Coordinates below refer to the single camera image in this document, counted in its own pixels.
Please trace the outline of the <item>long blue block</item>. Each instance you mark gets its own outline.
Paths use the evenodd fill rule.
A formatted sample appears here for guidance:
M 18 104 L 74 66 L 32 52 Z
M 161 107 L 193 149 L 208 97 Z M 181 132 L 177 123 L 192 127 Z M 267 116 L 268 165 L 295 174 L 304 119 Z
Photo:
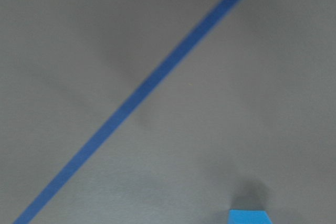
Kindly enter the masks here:
M 269 216 L 262 210 L 231 209 L 227 224 L 272 224 Z

